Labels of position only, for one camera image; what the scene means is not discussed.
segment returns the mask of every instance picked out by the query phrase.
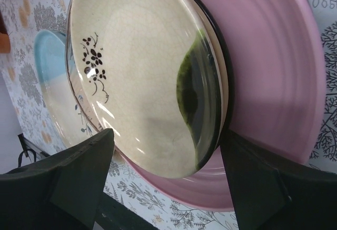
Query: crackle glaze plate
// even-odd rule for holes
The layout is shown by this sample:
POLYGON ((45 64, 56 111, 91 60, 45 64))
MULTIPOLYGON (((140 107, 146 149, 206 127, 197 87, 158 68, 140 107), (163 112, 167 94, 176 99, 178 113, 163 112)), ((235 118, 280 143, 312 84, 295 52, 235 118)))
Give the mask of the crackle glaze plate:
POLYGON ((70 90, 65 70, 64 34, 40 31, 34 41, 34 56, 42 95, 51 119, 66 147, 88 139, 95 130, 80 111, 70 90))
POLYGON ((219 139, 222 83, 189 2, 73 0, 70 20, 83 90, 119 150, 167 178, 203 167, 219 139))
MULTIPOLYGON (((230 128, 304 164, 320 131, 326 91, 320 36, 307 1, 202 2, 220 27, 231 55, 235 106, 230 128)), ((196 174, 175 180, 126 161, 152 186, 182 204, 233 211, 219 148, 196 174)))

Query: floral tablecloth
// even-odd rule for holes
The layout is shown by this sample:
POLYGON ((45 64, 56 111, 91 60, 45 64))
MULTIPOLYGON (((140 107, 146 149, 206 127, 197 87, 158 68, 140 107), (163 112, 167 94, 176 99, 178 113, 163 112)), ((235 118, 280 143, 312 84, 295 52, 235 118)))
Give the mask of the floral tablecloth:
MULTIPOLYGON (((70 0, 0 0, 12 52, 0 68, 23 133, 49 154, 65 146, 41 95, 33 40, 41 29, 66 32, 70 0)), ((325 118, 309 165, 337 172, 337 0, 308 0, 322 33, 328 79, 325 118)), ((111 163, 104 191, 159 229, 237 229, 235 213, 213 213, 181 205, 147 185, 121 158, 111 163)))

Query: blue and white plate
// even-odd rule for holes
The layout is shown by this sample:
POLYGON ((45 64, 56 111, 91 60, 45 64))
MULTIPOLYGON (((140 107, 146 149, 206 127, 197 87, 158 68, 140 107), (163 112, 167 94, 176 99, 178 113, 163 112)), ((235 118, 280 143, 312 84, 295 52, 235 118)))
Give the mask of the blue and white plate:
POLYGON ((35 64, 49 114, 66 147, 95 134, 70 89, 65 68, 66 37, 59 32, 40 31, 34 41, 35 64))

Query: pink plate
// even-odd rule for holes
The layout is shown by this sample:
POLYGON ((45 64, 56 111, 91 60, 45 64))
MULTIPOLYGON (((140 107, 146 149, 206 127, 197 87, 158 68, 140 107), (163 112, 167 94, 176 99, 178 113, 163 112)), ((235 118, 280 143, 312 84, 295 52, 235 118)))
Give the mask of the pink plate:
MULTIPOLYGON (((202 0, 219 24, 232 58, 235 108, 231 129, 305 163, 323 120, 325 64, 306 0, 202 0)), ((172 199, 210 211, 231 211, 221 152, 184 179, 154 176, 128 161, 172 199)))

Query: terracotta pot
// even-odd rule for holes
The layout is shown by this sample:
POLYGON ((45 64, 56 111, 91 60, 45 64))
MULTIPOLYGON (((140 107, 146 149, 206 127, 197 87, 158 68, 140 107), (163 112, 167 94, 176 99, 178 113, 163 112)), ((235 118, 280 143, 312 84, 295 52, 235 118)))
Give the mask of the terracotta pot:
POLYGON ((0 33, 0 54, 11 52, 11 43, 7 34, 0 33))

